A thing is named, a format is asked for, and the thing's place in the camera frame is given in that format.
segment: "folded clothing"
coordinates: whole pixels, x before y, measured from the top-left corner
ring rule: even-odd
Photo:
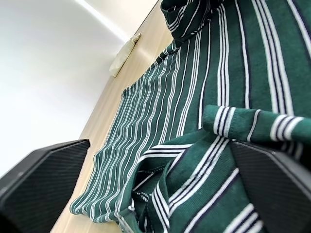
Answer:
[[[162,2],[174,41],[123,92],[87,188],[70,211],[119,221],[129,232],[230,232],[242,216],[251,219],[241,232],[264,231],[226,144],[255,140],[311,167],[311,2],[174,2]],[[164,142],[178,146],[162,148]],[[179,157],[185,160],[171,179]],[[196,174],[205,178],[188,192]],[[224,196],[213,201],[220,189]]]

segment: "white stripe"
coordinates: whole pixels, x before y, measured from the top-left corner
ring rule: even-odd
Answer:
[[[169,223],[169,219],[167,218],[167,216],[169,215],[169,206],[167,205],[167,203],[166,203],[166,201],[165,201],[165,199],[164,199],[164,197],[163,197],[163,195],[161,193],[159,183],[157,183],[156,189],[157,189],[157,194],[159,196],[159,199],[160,199],[160,201],[161,201],[161,203],[162,203],[162,205],[164,207],[164,212],[165,212],[165,216],[166,216],[166,220],[165,220],[166,225],[169,226],[170,223]]]
[[[184,149],[173,149],[173,150],[166,150],[166,149],[162,149],[162,150],[155,150],[153,148],[151,148],[150,150],[147,150],[146,152],[144,152],[144,154],[147,154],[147,153],[180,153],[184,151]]]
[[[300,28],[300,31],[301,31],[301,34],[302,34],[302,37],[306,43],[306,47],[307,47],[307,50],[309,52],[309,57],[311,58],[311,40],[310,40],[310,37],[308,35],[308,31],[299,15],[299,12],[297,11],[294,3],[292,0],[287,0],[287,3],[289,4],[292,12],[293,12],[293,15],[298,23],[298,26]]]
[[[263,20],[263,24],[265,26],[265,31],[267,32],[268,35],[268,40],[269,40],[269,46],[271,48],[271,55],[272,55],[272,61],[271,64],[273,66],[273,76],[274,76],[274,82],[276,83],[276,94],[278,96],[278,103],[279,103],[279,110],[276,111],[276,113],[281,113],[281,114],[285,114],[286,111],[284,109],[284,97],[283,97],[283,93],[282,93],[282,86],[281,86],[281,78],[280,75],[278,73],[278,65],[277,65],[277,54],[276,54],[276,48],[275,48],[275,44],[276,41],[274,40],[270,28],[269,26],[271,26],[267,20],[265,11],[263,10],[260,0],[256,0],[257,1],[257,5],[258,5],[258,9],[261,12],[262,15],[262,20]]]
[[[225,104],[225,23],[224,23],[224,12],[222,11],[222,7],[220,6],[221,12],[221,21],[222,21],[222,47],[223,47],[223,55],[222,55],[222,68],[221,68],[221,76],[222,76],[222,106],[226,106]]]
[[[288,141],[292,140],[292,131],[294,130],[294,128],[296,127],[296,125],[301,122],[304,118],[297,116],[294,118],[294,120],[291,121],[291,123],[288,124],[288,126],[286,127],[285,131],[284,131],[284,138]]]
[[[125,109],[127,108],[128,103],[129,103],[129,98],[126,99],[126,101],[125,101],[124,103],[123,103],[123,101],[124,101],[124,94],[122,93],[122,99],[121,99],[121,103],[120,103],[120,105],[119,105],[118,111],[120,111],[120,108],[121,108],[122,104],[124,104],[124,108],[125,108]],[[126,116],[125,112],[118,118],[116,124],[119,124],[119,122],[121,121],[121,119],[122,119],[124,116]],[[112,130],[112,128],[110,128],[107,138],[112,137],[112,139],[114,139],[114,137],[115,137],[115,135],[116,135],[116,130],[114,130],[112,136],[111,136],[111,133],[112,133],[111,130]],[[98,169],[97,164],[99,163],[99,158],[100,158],[100,156],[99,156],[98,154],[103,154],[103,150],[98,151],[98,152],[96,153],[96,155],[95,155],[95,160],[96,160],[96,161],[94,162],[94,169],[93,169],[93,172],[92,172],[90,181],[93,180],[93,179],[97,179],[97,178],[98,178],[98,176],[97,176],[96,178],[94,178],[95,174],[97,174],[97,169]],[[86,187],[86,191],[88,191],[89,188],[90,188],[90,184],[91,184],[90,181],[89,181],[89,183],[88,183],[88,185],[87,185],[87,187]],[[71,212],[72,212],[72,213],[78,214],[79,212],[74,211],[74,208],[76,208],[76,205],[79,205],[78,208],[80,208],[79,202],[75,200],[75,201],[72,203],[72,205],[70,206],[70,209],[71,209]],[[86,211],[85,211],[83,208],[82,208],[82,213],[85,214],[85,215],[87,215]]]
[[[196,9],[195,9],[195,11],[194,11],[194,13],[193,13],[193,15],[192,15],[192,17],[191,17],[191,20],[190,20],[188,26],[186,27],[184,33],[181,35],[181,37],[183,37],[183,36],[186,34],[186,32],[187,32],[188,28],[190,27],[190,25],[191,25],[191,23],[192,23],[192,21],[193,21],[195,15],[196,15],[196,13],[197,13],[199,7],[200,7],[200,5],[201,5],[201,0],[199,0],[199,4],[198,4],[198,6],[196,7]]]
[[[197,176],[198,178],[194,179],[189,185],[189,187],[186,188],[184,192],[178,198],[170,202],[169,216],[172,216],[173,212],[177,209],[177,207],[183,204],[184,202],[186,202],[205,183],[205,181],[208,179],[209,175],[213,171],[214,167],[216,166],[218,159],[220,158],[221,153],[227,146],[228,142],[229,140],[223,140],[223,144],[221,143],[218,144],[218,147],[220,146],[219,151],[217,153],[213,153],[215,154],[213,159],[211,155],[210,161],[208,161],[207,165],[202,168],[201,172]]]
[[[169,170],[168,170],[167,173],[169,173],[169,172],[175,167],[175,165],[177,164],[177,162],[178,162],[178,161],[180,160],[180,158],[182,157],[183,153],[184,153],[184,152],[181,152],[181,153],[179,153],[179,154],[176,156],[176,158],[175,158],[174,161],[172,162],[172,164],[171,164],[171,166],[170,166],[170,168],[169,168]]]
[[[244,27],[243,27],[242,16],[241,16],[241,12],[240,12],[240,8],[239,8],[237,0],[235,0],[235,5],[236,5],[238,16],[239,16],[240,31],[241,31],[241,38],[242,38],[242,52],[243,52],[244,70],[245,70],[245,100],[244,100],[245,101],[245,108],[250,108],[250,106],[249,106],[249,71],[248,71],[248,61],[247,61]]]
[[[167,218],[166,206],[164,204],[166,202],[165,202],[165,200],[161,194],[161,191],[158,187],[158,184],[156,185],[151,198],[152,198],[152,203],[154,205],[155,211],[156,211],[158,218],[161,221],[161,224],[163,226],[163,231],[168,232],[167,227],[169,227],[170,223],[169,223],[169,220]]]
[[[258,20],[258,24],[259,24],[259,28],[260,28],[260,32],[261,32],[261,37],[262,37],[262,41],[264,44],[264,49],[266,52],[266,60],[267,60],[267,71],[268,71],[268,82],[269,82],[269,87],[270,87],[270,96],[271,96],[271,104],[272,104],[272,111],[274,113],[278,113],[277,110],[277,99],[276,99],[276,89],[274,86],[274,78],[273,78],[273,71],[272,71],[272,60],[271,60],[271,54],[270,54],[270,50],[269,50],[269,42],[267,39],[267,36],[265,34],[265,27],[263,25],[262,22],[262,18],[260,16],[259,13],[259,9],[257,7],[257,4],[255,2],[255,0],[252,0],[254,9],[255,9],[255,13],[257,16],[257,20]]]
[[[185,129],[185,125],[186,125],[188,111],[189,111],[190,104],[191,104],[191,101],[192,101],[192,98],[193,98],[193,95],[195,92],[196,82],[197,82],[197,78],[198,78],[199,61],[200,61],[201,35],[202,35],[202,31],[198,32],[196,35],[196,43],[195,43],[195,48],[194,48],[194,60],[193,60],[193,64],[192,64],[190,89],[188,92],[186,103],[184,105],[184,108],[183,108],[181,116],[180,116],[180,120],[179,120],[180,123],[178,125],[176,137],[182,136],[184,134],[184,129]]]
[[[251,141],[252,134],[253,134],[254,129],[255,129],[255,127],[256,127],[256,124],[257,124],[258,114],[259,114],[260,112],[261,112],[260,109],[257,109],[257,110],[255,111],[254,120],[253,120],[253,125],[252,125],[252,128],[251,128],[251,130],[250,130],[248,136],[247,136],[247,141],[248,141],[248,142]]]
[[[165,136],[167,133],[167,129],[169,126],[169,119],[170,119],[170,115],[171,115],[171,109],[172,109],[172,101],[173,101],[173,97],[175,94],[175,89],[176,89],[176,80],[177,80],[177,74],[180,68],[180,52],[181,50],[179,50],[177,52],[177,56],[176,56],[176,65],[175,65],[175,71],[172,74],[172,85],[171,85],[171,92],[168,98],[168,104],[167,104],[167,108],[166,108],[166,116],[165,116],[165,120],[164,120],[164,126],[163,126],[163,130],[162,130],[162,134],[159,140],[159,144],[163,143],[165,141]]]
[[[148,155],[143,155],[139,158],[138,163],[143,161],[144,159],[147,158],[174,158],[178,155],[178,153],[172,153],[172,154],[148,154]]]
[[[220,124],[220,115],[221,115],[223,109],[224,109],[224,107],[220,106],[219,109],[217,110],[217,113],[216,113],[216,116],[214,119],[214,125],[213,125],[214,134],[218,134],[218,126]]]
[[[161,87],[162,87],[162,85],[161,85],[161,78],[162,78],[162,76],[164,75],[164,73],[165,73],[165,71],[166,71],[166,69],[167,69],[167,61],[168,61],[168,57],[166,57],[166,58],[164,59],[163,70],[162,70],[162,72],[160,73],[160,75],[157,77],[157,82],[158,82],[158,87],[159,87],[159,89],[157,90],[157,94],[156,94],[156,97],[155,97],[155,103],[154,103],[154,106],[153,106],[152,113],[151,113],[151,115],[150,115],[150,117],[149,117],[149,119],[148,119],[148,122],[147,122],[147,135],[145,136],[144,141],[143,141],[142,144],[140,145],[140,147],[139,147],[139,149],[138,149],[138,151],[137,151],[137,153],[136,153],[136,155],[135,155],[135,161],[133,162],[133,164],[132,164],[130,170],[127,172],[127,176],[126,176],[127,179],[129,179],[130,176],[132,175],[132,173],[134,172],[135,167],[136,167],[136,164],[137,164],[137,163],[139,162],[139,160],[140,160],[140,158],[139,158],[140,153],[142,152],[143,148],[145,148],[146,143],[147,143],[147,141],[148,141],[148,139],[149,139],[149,137],[150,137],[150,134],[151,134],[151,121],[152,121],[152,119],[154,118],[155,113],[156,113],[156,105],[157,105],[157,103],[158,103],[158,99],[159,99],[160,94],[161,94]],[[135,143],[135,141],[133,141],[133,142],[126,148],[125,154],[128,154],[129,148],[130,148],[134,143]],[[153,157],[158,157],[157,155],[149,155],[148,157],[152,157],[152,156],[153,156]],[[127,156],[123,156],[123,159],[122,159],[122,161],[120,162],[120,166],[119,166],[119,170],[120,170],[120,171],[122,170],[122,167],[123,167],[122,165],[123,165],[123,163],[124,163],[124,161],[125,161],[126,158],[127,158],[128,160],[127,160],[127,163],[125,164],[124,167],[128,167],[128,165],[129,165],[129,160],[130,160],[130,158],[127,157]],[[126,171],[126,169],[123,169],[122,178],[124,177],[125,171]],[[112,195],[112,196],[106,201],[106,204],[105,204],[108,213],[110,213],[110,202],[111,202],[115,197],[117,197],[117,196],[119,195],[120,190],[121,190],[120,175],[119,175],[119,177],[118,177],[118,180],[116,180],[116,182],[118,183],[118,189],[117,189],[117,191],[114,193],[114,195]]]
[[[191,144],[180,144],[180,145],[156,145],[154,147],[152,147],[151,149],[187,149],[189,147],[191,147],[193,145],[193,143]]]
[[[117,145],[117,144],[114,144],[113,145],[113,148],[112,148],[112,151],[113,151],[113,149],[116,147],[116,148],[118,148],[117,149],[117,155],[118,155],[118,157],[117,158],[115,158],[114,159],[114,161],[113,161],[113,163],[112,164],[110,164],[110,163],[108,163],[108,164],[110,164],[110,168],[109,168],[109,178],[107,177],[107,174],[105,175],[105,177],[104,178],[102,178],[102,180],[104,180],[104,184],[103,184],[103,186],[105,186],[105,183],[106,183],[106,181],[108,180],[108,184],[107,184],[107,187],[106,187],[106,192],[105,192],[105,194],[103,194],[103,191],[104,191],[104,189],[102,189],[102,192],[101,193],[98,193],[97,194],[97,197],[96,197],[96,202],[94,202],[94,204],[93,204],[93,213],[95,214],[95,209],[96,209],[96,205],[98,204],[98,207],[99,207],[99,209],[100,209],[100,214],[99,214],[99,217],[97,217],[96,219],[95,219],[95,222],[101,222],[102,221],[102,218],[104,217],[105,218],[105,221],[111,221],[111,219],[109,218],[109,215],[110,215],[110,213],[111,213],[111,211],[110,211],[110,207],[109,207],[109,203],[110,203],[110,201],[114,198],[114,196],[112,196],[112,197],[110,197],[109,199],[107,199],[106,200],[106,204],[105,204],[105,210],[106,210],[106,214],[104,215],[104,216],[102,216],[102,209],[101,209],[101,205],[102,205],[102,202],[103,201],[105,201],[105,198],[109,195],[109,193],[111,192],[111,184],[113,184],[112,185],[112,192],[115,192],[115,193],[119,193],[120,192],[120,188],[121,188],[121,184],[120,184],[120,176],[121,176],[121,169],[119,168],[119,174],[118,174],[118,176],[115,176],[114,177],[114,179],[112,179],[112,172],[113,172],[113,169],[117,169],[116,168],[116,166],[117,166],[117,164],[122,164],[123,162],[124,162],[124,159],[125,159],[125,156],[121,156],[122,155],[122,153],[120,153],[120,148],[124,145],[126,145],[125,143],[126,142],[128,142],[129,140],[127,140],[127,138],[128,138],[128,135],[129,135],[129,133],[128,133],[128,129],[129,129],[129,126],[131,125],[131,128],[132,128],[132,122],[133,121],[135,121],[135,114],[136,114],[136,112],[137,112],[137,109],[140,109],[140,106],[141,106],[141,103],[140,103],[140,105],[139,105],[139,108],[138,108],[138,106],[136,106],[136,108],[135,108],[135,111],[134,111],[134,113],[132,114],[132,118],[129,120],[129,121],[126,121],[127,122],[127,126],[126,126],[126,128],[125,128],[125,131],[124,131],[124,133],[122,134],[122,138],[121,138],[121,140],[120,140],[120,142],[119,142],[119,144]]]
[[[245,231],[247,230],[247,228],[250,227],[250,225],[256,221],[258,217],[258,214],[256,212],[254,212],[249,218],[248,220],[246,220],[241,226],[240,228],[235,232],[235,233],[245,233]]]
[[[147,180],[149,180],[150,177],[152,177],[154,173],[152,172],[149,176],[147,176],[142,182],[140,182],[135,188],[133,188],[133,191],[136,191],[139,187],[141,187]]]
[[[229,38],[228,38],[228,28],[227,28],[227,16],[225,14],[224,5],[221,4],[223,9],[223,17],[224,17],[224,24],[225,24],[225,106],[229,106],[229,91],[230,91],[230,82],[229,82],[229,68],[228,68],[228,59],[229,59]]]
[[[268,19],[268,22],[269,22],[269,25],[272,31],[273,40],[275,42],[276,56],[278,59],[278,68],[280,70],[280,78],[282,80],[283,91],[285,95],[284,96],[284,99],[285,99],[285,112],[284,113],[290,116],[293,116],[294,115],[293,102],[292,102],[292,97],[291,97],[290,86],[289,86],[288,79],[287,79],[287,74],[285,71],[285,65],[284,65],[283,55],[282,55],[282,50],[281,50],[281,43],[278,38],[276,27],[274,25],[274,22],[273,22],[273,19],[272,19],[272,16],[270,14],[267,4],[264,0],[260,0],[260,1],[267,15],[267,19]]]
[[[263,221],[257,221],[251,229],[248,230],[248,233],[258,233],[263,227]]]
[[[165,59],[163,69],[162,69],[162,71],[161,71],[159,76],[162,76],[163,73],[164,73],[164,70],[166,69],[166,61],[167,61],[167,59]],[[129,142],[129,140],[128,140],[128,135],[129,135],[128,129],[129,129],[130,125],[131,125],[131,128],[132,128],[132,122],[134,122],[136,120],[135,119],[135,115],[136,115],[136,111],[132,115],[132,119],[130,120],[130,122],[127,122],[128,125],[127,125],[126,130],[125,130],[125,139],[122,137],[122,143],[117,146],[118,149],[117,149],[116,154],[120,155],[120,156],[119,156],[118,159],[114,159],[114,162],[111,165],[111,168],[110,168],[110,171],[109,171],[109,178],[108,178],[109,181],[108,181],[106,193],[104,195],[101,194],[100,195],[100,199],[98,199],[98,201],[101,200],[99,202],[99,206],[101,206],[102,202],[105,200],[105,197],[107,197],[109,195],[109,193],[111,192],[110,185],[113,184],[112,192],[114,192],[114,195],[112,195],[109,199],[107,199],[106,203],[105,203],[106,214],[104,215],[104,218],[105,218],[106,221],[111,221],[111,219],[109,218],[109,215],[111,213],[110,202],[113,200],[113,198],[118,196],[118,194],[119,194],[119,192],[121,190],[121,182],[120,182],[120,180],[121,180],[121,177],[122,177],[122,179],[124,178],[124,173],[125,173],[125,169],[122,169],[122,165],[123,165],[125,159],[127,158],[127,156],[123,156],[123,149],[126,146],[126,144]],[[127,154],[128,150],[129,150],[129,147],[132,146],[135,142],[136,142],[136,133],[134,134],[134,140],[131,142],[131,144],[129,146],[126,147],[125,154]],[[118,174],[118,176],[114,176],[114,180],[113,180],[112,179],[112,171],[113,171],[112,168],[117,169],[116,165],[118,165],[118,164],[119,164],[119,174]]]
[[[145,218],[144,228],[145,228],[145,232],[147,232],[147,218]]]
[[[136,87],[134,96],[136,95],[137,90],[138,90],[138,87]],[[129,89],[129,96],[131,96],[131,92],[132,92],[132,88]],[[129,106],[132,105],[132,102],[133,102],[133,101],[137,101],[137,100],[136,100],[136,97],[135,97],[135,98],[131,98],[131,101],[128,102],[128,103],[130,103]],[[125,116],[125,119],[122,119],[123,122],[127,121],[127,118],[129,117],[131,111],[126,111],[126,112],[124,112],[124,113],[126,113],[126,114],[123,115],[123,116]],[[125,125],[125,123],[122,124],[122,125],[120,125],[119,129],[122,130],[122,127],[124,127],[124,125]],[[116,136],[116,133],[117,133],[117,130],[114,130],[114,133],[113,133],[113,135],[112,135],[112,139],[115,140],[115,141],[118,141],[118,139],[119,139],[120,137],[118,137],[117,139],[114,139],[115,136]],[[101,151],[101,153],[104,154],[105,151],[106,151],[108,148],[109,148],[109,147],[103,148],[102,151]],[[98,166],[99,171],[96,171],[96,173],[94,172],[94,174],[96,174],[97,177],[95,177],[95,183],[94,183],[94,185],[91,187],[91,190],[87,190],[87,192],[89,192],[88,195],[87,195],[86,197],[84,197],[84,199],[82,200],[82,202],[77,203],[76,206],[75,206],[74,208],[76,208],[76,209],[79,209],[79,208],[81,208],[81,207],[85,208],[86,206],[83,206],[83,205],[85,205],[86,203],[88,203],[88,202],[90,202],[91,200],[93,200],[93,196],[94,196],[95,192],[98,193],[98,192],[100,191],[100,188],[99,188],[99,187],[101,187],[101,183],[102,183],[102,181],[103,181],[103,180],[101,179],[100,174],[104,173],[104,172],[108,169],[108,167],[103,166],[103,162],[104,162],[104,161],[105,161],[105,159],[102,159],[101,164]],[[91,213],[90,213],[90,218],[91,218],[92,220],[94,220],[94,216],[93,216],[93,212],[92,212],[92,211],[91,211]]]
[[[144,112],[145,112],[146,101],[147,101],[147,99],[149,98],[149,95],[150,95],[150,93],[151,93],[151,85],[150,85],[151,79],[152,79],[152,77],[154,76],[154,73],[155,73],[156,70],[157,70],[156,75],[158,75],[159,68],[160,68],[160,66],[156,66],[155,69],[154,69],[154,71],[152,72],[152,75],[148,78],[148,80],[146,80],[146,83],[148,83],[148,94],[147,94],[147,97],[146,97],[145,99],[143,98],[143,100],[145,100],[145,102],[144,102],[144,104],[143,104],[143,109],[142,109],[141,117],[138,119],[138,121],[142,120],[142,116],[143,116],[143,114],[144,114]],[[136,104],[135,112],[136,112],[137,109],[141,109],[140,106],[141,106],[141,103],[140,103],[139,105]],[[97,193],[97,195],[96,195],[97,201],[94,202],[94,204],[93,204],[93,213],[94,213],[94,214],[95,214],[95,206],[98,204],[98,206],[100,207],[101,204],[102,204],[102,202],[105,200],[105,198],[107,197],[107,195],[108,195],[109,192],[111,191],[111,189],[110,189],[111,183],[113,183],[113,190],[114,190],[115,186],[117,185],[117,187],[118,187],[118,188],[117,188],[117,189],[118,189],[117,192],[119,193],[119,191],[120,191],[121,186],[120,186],[120,181],[116,181],[117,176],[115,176],[113,182],[112,182],[112,178],[111,178],[111,177],[112,177],[112,171],[113,171],[113,169],[116,169],[115,166],[114,166],[114,164],[120,164],[120,163],[119,163],[120,159],[122,159],[122,161],[124,161],[124,158],[125,158],[125,156],[121,156],[121,155],[120,155],[120,148],[121,148],[120,143],[121,143],[121,145],[124,144],[124,142],[126,141],[126,140],[124,140],[124,136],[125,136],[126,138],[127,138],[127,136],[128,136],[128,128],[129,128],[129,125],[130,125],[133,121],[136,120],[136,119],[134,118],[135,114],[131,114],[131,116],[132,116],[132,118],[131,118],[129,121],[126,120],[126,121],[124,121],[124,123],[123,123],[123,124],[125,124],[125,125],[127,125],[127,126],[126,126],[126,128],[125,128],[124,133],[121,133],[121,134],[119,135],[119,137],[118,137],[118,139],[119,139],[119,138],[121,138],[121,136],[122,136],[121,140],[116,140],[116,141],[112,144],[112,151],[114,150],[114,148],[118,148],[117,153],[116,153],[118,156],[117,156],[117,158],[114,158],[114,161],[113,161],[112,164],[110,164],[110,161],[108,162],[108,164],[110,164],[110,166],[106,166],[106,168],[109,168],[109,179],[107,178],[107,173],[105,174],[105,177],[104,177],[104,178],[101,177],[101,183],[102,183],[102,181],[104,181],[103,186],[106,186],[105,183],[106,183],[107,181],[108,181],[108,184],[107,184],[106,189],[105,189],[105,191],[106,191],[105,194],[103,194],[104,189],[102,189],[102,192],[101,192],[101,193]],[[99,208],[99,209],[100,209],[100,215],[99,215],[99,217],[98,217],[97,219],[95,219],[96,222],[100,222],[101,219],[103,218],[103,216],[101,216],[101,215],[102,215],[102,210],[101,210],[101,208]],[[109,214],[110,214],[110,213],[111,213],[111,212],[110,212],[110,207],[106,208],[106,214],[104,215],[104,218],[105,218],[106,221],[111,221],[111,220],[109,219]]]
[[[183,11],[185,10],[185,6],[182,6],[180,9],[179,9],[179,12],[177,14],[177,17],[175,18],[174,22],[169,24],[169,29],[171,29],[174,25],[177,24],[177,21],[178,19],[180,18],[181,14],[183,13]]]
[[[178,15],[177,15],[176,19],[175,19],[174,22],[173,22],[172,24],[170,24],[170,26],[169,26],[169,30],[170,30],[171,32],[174,32],[174,31],[179,27],[179,24],[180,24],[182,18],[184,17],[184,12],[185,12],[187,6],[188,6],[190,3],[192,3],[192,2],[193,2],[193,0],[188,0],[188,1],[187,1],[187,4],[186,4],[185,6],[182,6],[182,7],[179,9],[179,12],[178,12]]]
[[[232,222],[227,226],[224,233],[233,233],[233,231],[241,224],[241,222],[254,210],[253,204],[249,203]]]
[[[177,110],[177,106],[179,104],[179,100],[180,100],[180,97],[181,97],[182,90],[184,88],[184,79],[185,79],[185,76],[186,76],[186,68],[187,68],[187,60],[188,60],[188,53],[189,53],[189,47],[190,47],[190,40],[188,40],[187,43],[188,43],[188,48],[187,48],[187,55],[186,55],[186,61],[185,61],[185,68],[184,68],[184,73],[183,73],[183,78],[182,78],[182,82],[181,82],[181,88],[180,88],[180,91],[179,91],[178,99],[177,99],[177,102],[175,103],[175,109],[174,109],[174,114],[173,114],[173,119],[172,119],[172,125],[171,125],[171,131],[170,131],[169,139],[172,137],[172,130],[173,130],[174,122],[175,122],[176,110]]]
[[[208,21],[208,49],[207,49],[207,66],[205,71],[205,77],[201,89],[200,103],[199,103],[199,119],[198,119],[198,129],[202,128],[202,112],[203,112],[203,96],[204,96],[204,87],[207,80],[207,75],[209,71],[209,59],[210,59],[210,20]]]
[[[280,122],[286,117],[286,115],[279,115],[273,122],[272,127],[271,127],[271,131],[270,131],[270,138],[277,142],[278,139],[276,138],[276,134],[277,134],[277,127],[280,124]]]
[[[284,129],[286,127],[286,124],[291,120],[293,119],[294,117],[293,116],[287,116],[283,121],[282,123],[280,124],[278,130],[277,130],[277,133],[276,133],[276,137],[279,138],[280,141],[284,141],[285,139],[283,138],[283,132],[284,132]]]
[[[223,33],[222,33],[222,21],[221,15],[222,13],[217,8],[218,11],[218,23],[219,23],[219,63],[218,63],[218,70],[217,70],[217,105],[222,106],[223,104],[223,97],[222,93],[224,92],[223,89],[223,77],[221,75],[222,70],[222,63],[223,63]]]
[[[160,212],[160,210],[159,210],[159,208],[158,208],[158,205],[157,205],[157,202],[156,202],[156,199],[155,199],[155,191],[153,192],[153,194],[152,194],[152,196],[151,196],[151,200],[152,200],[152,203],[153,203],[153,205],[154,205],[156,214],[157,214],[157,216],[158,216],[158,218],[159,218],[159,220],[160,220],[160,222],[161,222],[161,224],[162,224],[163,232],[164,232],[164,233],[167,233],[168,231],[167,231],[167,229],[166,229],[166,225],[165,225],[165,223],[164,223],[164,220],[163,220],[163,218],[162,218],[161,212]]]
[[[192,228],[194,227],[195,223],[200,219],[200,217],[212,206],[212,204],[218,199],[218,197],[224,192],[224,190],[230,185],[233,179],[239,173],[239,169],[236,168],[226,180],[226,182],[221,186],[221,188],[215,193],[215,195],[211,198],[211,200],[196,214],[196,216],[191,220],[190,224],[185,229],[184,233],[191,232]]]
[[[157,135],[157,131],[158,131],[158,129],[162,129],[162,127],[161,127],[161,126],[159,126],[159,120],[160,120],[160,117],[161,117],[161,115],[162,115],[162,109],[163,109],[164,97],[165,97],[166,90],[167,90],[167,76],[168,76],[168,74],[171,72],[171,68],[172,68],[172,64],[173,64],[173,58],[174,58],[174,56],[175,56],[175,54],[173,54],[173,56],[172,56],[169,72],[168,72],[168,73],[166,74],[166,76],[165,76],[165,89],[164,89],[164,94],[163,94],[162,101],[161,101],[161,108],[160,108],[160,112],[159,112],[158,117],[157,117],[157,120],[156,120],[156,128],[155,128],[154,137],[153,137],[153,139],[152,139],[152,142],[150,143],[151,145],[153,145],[153,144],[154,144],[154,141],[155,141],[155,138],[156,138],[156,135]]]
[[[222,118],[220,119],[218,134],[221,136],[223,136],[222,134],[223,134],[223,128],[225,126],[225,116],[227,115],[228,111],[229,111],[229,107],[225,107]]]
[[[180,187],[169,199],[169,202],[171,202],[172,200],[174,200],[175,198],[179,197],[180,194],[183,192],[184,187],[186,187],[187,185],[189,185],[193,180],[196,174],[199,173],[199,171],[201,170],[201,168],[204,166],[204,164],[206,163],[206,160],[210,157],[210,153],[211,151],[214,149],[214,147],[216,147],[219,144],[219,140],[220,140],[220,136],[218,136],[215,141],[210,145],[210,147],[208,148],[207,152],[205,153],[205,155],[203,156],[203,158],[201,159],[201,161],[199,162],[198,166],[195,168],[195,170],[193,171],[193,173],[191,174],[190,178],[184,183],[183,187]]]
[[[225,122],[224,137],[226,137],[226,138],[228,138],[228,135],[229,135],[230,125],[231,125],[231,121],[232,121],[235,110],[236,110],[236,108],[234,108],[234,107],[230,109],[227,121]]]

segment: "black object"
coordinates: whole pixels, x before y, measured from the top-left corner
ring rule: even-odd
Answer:
[[[283,152],[234,141],[250,202],[270,233],[311,232],[311,173]]]
[[[89,140],[31,152],[0,179],[0,232],[48,233],[69,201]]]

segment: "knit fabric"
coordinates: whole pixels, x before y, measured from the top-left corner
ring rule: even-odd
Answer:
[[[174,41],[122,95],[70,206],[127,232],[260,232],[230,139],[310,168],[311,2],[164,0]]]

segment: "beige bag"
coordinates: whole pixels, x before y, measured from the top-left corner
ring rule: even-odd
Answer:
[[[118,72],[121,70],[123,64],[125,63],[126,59],[130,55],[131,51],[133,50],[136,42],[140,38],[141,34],[134,35],[129,41],[123,45],[121,50],[118,52],[115,60],[112,62],[109,72],[112,74],[112,76],[115,78],[118,74]]]

